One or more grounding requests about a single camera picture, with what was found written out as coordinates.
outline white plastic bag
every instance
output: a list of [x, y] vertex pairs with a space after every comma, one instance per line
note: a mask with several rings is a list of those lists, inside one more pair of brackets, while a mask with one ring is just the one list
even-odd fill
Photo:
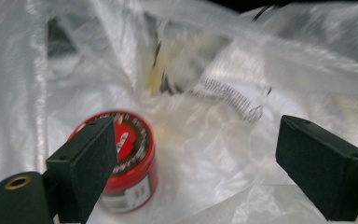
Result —
[[[97, 203], [89, 223], [325, 223], [275, 162], [279, 121], [358, 146], [358, 62], [206, 2], [53, 3], [0, 1], [0, 180], [43, 172], [81, 120], [126, 108], [152, 125], [158, 189], [128, 214]], [[182, 94], [153, 92], [164, 74]]]

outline white label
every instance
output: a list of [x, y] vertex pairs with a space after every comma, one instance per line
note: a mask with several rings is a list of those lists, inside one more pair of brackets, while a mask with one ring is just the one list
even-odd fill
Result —
[[123, 133], [120, 137], [120, 141], [116, 144], [117, 154], [121, 151], [124, 144], [126, 143], [127, 138], [129, 137], [129, 133]]
[[105, 196], [103, 202], [113, 211], [127, 212], [145, 203], [151, 195], [149, 178], [146, 176], [141, 182], [126, 189], [122, 196]]
[[[252, 123], [263, 116], [263, 106], [255, 102], [255, 99], [262, 99], [269, 95], [271, 89], [258, 89], [252, 86], [241, 85], [236, 87], [235, 83], [224, 83], [219, 80], [204, 78], [190, 92], [193, 95], [227, 103], [241, 119]], [[245, 93], [252, 93], [254, 96], [246, 96]]]

